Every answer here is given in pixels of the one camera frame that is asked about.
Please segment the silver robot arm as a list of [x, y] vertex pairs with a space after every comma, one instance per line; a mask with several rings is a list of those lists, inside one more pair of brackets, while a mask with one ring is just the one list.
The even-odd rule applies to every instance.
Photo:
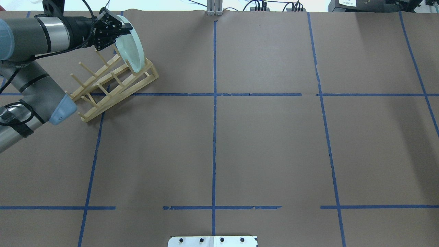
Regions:
[[65, 16], [64, 0], [42, 1], [44, 13], [24, 19], [1, 19], [1, 76], [22, 99], [1, 106], [1, 151], [50, 122], [59, 125], [77, 105], [37, 60], [94, 46], [98, 51], [132, 33], [128, 21], [103, 7], [98, 16]]

